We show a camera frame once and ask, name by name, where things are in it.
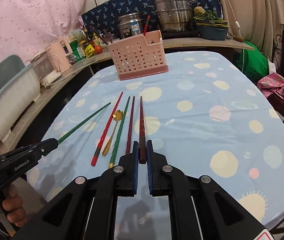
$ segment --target blue patterned cloth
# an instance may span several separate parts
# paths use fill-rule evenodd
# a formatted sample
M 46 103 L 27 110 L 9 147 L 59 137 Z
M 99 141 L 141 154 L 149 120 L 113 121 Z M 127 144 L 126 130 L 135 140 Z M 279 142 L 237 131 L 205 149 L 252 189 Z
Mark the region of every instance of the blue patterned cloth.
M 192 6 L 202 6 L 204 9 L 216 10 L 218 16 L 221 16 L 221 3 L 220 0 L 196 0 Z M 149 23 L 149 31 L 159 29 L 159 22 L 154 9 L 147 7 L 153 5 L 153 0 L 110 0 L 82 15 L 82 19 L 86 28 L 89 29 L 90 25 L 101 31 L 106 29 L 108 32 L 119 34 L 117 27 L 117 20 L 119 16 L 129 13 L 143 12 L 144 15 L 150 15 L 151 20 Z
M 77 176 L 94 178 L 111 153 L 90 165 L 114 104 L 135 96 L 132 141 L 138 140 L 139 96 L 146 139 L 186 175 L 211 176 L 268 229 L 284 217 L 284 125 L 262 93 L 226 58 L 214 52 L 166 54 L 167 73 L 119 81 L 113 66 L 100 70 L 64 107 L 43 139 L 60 138 L 108 102 L 100 114 L 67 138 L 27 174 L 46 200 Z M 125 153 L 127 113 L 116 158 Z M 106 145 L 115 122 L 111 123 Z M 138 194 L 119 198 L 117 239 L 171 239 L 167 197 L 149 196 L 147 167 L 139 165 Z

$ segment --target beige curtain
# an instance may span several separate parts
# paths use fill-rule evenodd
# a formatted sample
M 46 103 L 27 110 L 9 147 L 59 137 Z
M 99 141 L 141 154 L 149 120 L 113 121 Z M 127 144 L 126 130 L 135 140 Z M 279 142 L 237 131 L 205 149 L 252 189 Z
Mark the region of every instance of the beige curtain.
M 229 34 L 240 36 L 235 25 L 238 21 L 242 38 L 271 57 L 273 38 L 284 28 L 284 0 L 221 0 L 221 4 Z

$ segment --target hand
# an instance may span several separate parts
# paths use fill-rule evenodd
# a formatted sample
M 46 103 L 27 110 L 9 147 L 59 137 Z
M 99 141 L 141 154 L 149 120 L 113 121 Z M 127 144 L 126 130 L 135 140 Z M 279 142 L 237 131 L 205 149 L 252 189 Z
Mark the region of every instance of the hand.
M 6 211 L 11 211 L 7 215 L 7 219 L 10 223 L 15 224 L 17 227 L 24 226 L 28 221 L 22 204 L 23 200 L 18 195 L 18 189 L 11 184 L 9 186 L 9 196 L 3 200 L 2 206 Z

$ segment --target red chopstick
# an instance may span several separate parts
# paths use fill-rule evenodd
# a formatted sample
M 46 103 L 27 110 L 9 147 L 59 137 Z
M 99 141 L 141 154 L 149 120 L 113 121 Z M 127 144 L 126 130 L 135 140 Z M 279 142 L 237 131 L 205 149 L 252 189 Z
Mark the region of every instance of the red chopstick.
M 105 140 L 107 131 L 109 130 L 110 124 L 111 124 L 111 122 L 112 122 L 113 113 L 116 111 L 116 108 L 117 108 L 118 105 L 119 105 L 119 102 L 120 102 L 120 100 L 121 100 L 122 95 L 123 95 L 123 92 L 120 94 L 120 96 L 119 96 L 119 98 L 118 98 L 118 100 L 117 100 L 117 102 L 116 102 L 116 104 L 115 104 L 115 106 L 114 106 L 114 109 L 113 109 L 113 111 L 112 111 L 112 113 L 111 113 L 111 115 L 110 115 L 110 118 L 109 118 L 109 120 L 108 120 L 107 123 L 106 123 L 105 129 L 104 129 L 104 131 L 103 131 L 103 134 L 102 134 L 102 136 L 101 136 L 100 142 L 99 142 L 99 144 L 98 144 L 98 146 L 97 146 L 97 149 L 95 150 L 95 153 L 94 153 L 94 156 L 93 156 L 93 159 L 92 159 L 92 162 L 91 162 L 91 165 L 92 165 L 92 166 L 95 166 L 96 163 L 97 163 L 97 161 L 98 161 L 98 157 L 99 157 L 100 151 L 101 151 L 101 149 L 102 149 L 102 146 L 103 146 L 103 143 L 104 143 L 104 140 Z
M 135 97 L 133 97 L 133 102 L 132 102 L 131 117 L 130 117 L 129 132 L 128 132 L 128 141 L 126 142 L 126 151 L 125 151 L 125 154 L 130 154 L 130 153 L 131 153 L 131 140 L 132 140 L 132 128 L 133 128 L 134 101 L 135 101 Z
M 145 127 L 144 127 L 144 111 L 143 111 L 143 101 L 140 98 L 140 138 L 139 138 L 139 163 L 146 164 L 146 139 L 145 139 Z
M 146 34 L 146 31 L 147 31 L 147 27 L 149 26 L 149 19 L 151 18 L 151 16 L 147 16 L 147 20 L 146 20 L 146 24 L 145 24 L 145 27 L 144 27 L 144 32 L 143 32 L 143 35 L 145 36 Z

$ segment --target green container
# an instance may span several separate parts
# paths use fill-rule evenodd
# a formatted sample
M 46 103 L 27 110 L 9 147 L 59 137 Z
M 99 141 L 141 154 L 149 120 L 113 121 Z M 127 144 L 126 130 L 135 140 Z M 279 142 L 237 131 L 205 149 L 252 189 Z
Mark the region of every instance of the green container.
M 84 53 L 82 48 L 79 46 L 79 43 L 77 40 L 70 42 L 70 47 L 73 51 L 73 55 L 76 57 L 76 62 L 82 60 L 84 58 Z
M 212 41 L 224 41 L 229 29 L 226 21 L 209 21 L 195 19 L 196 28 L 201 37 Z

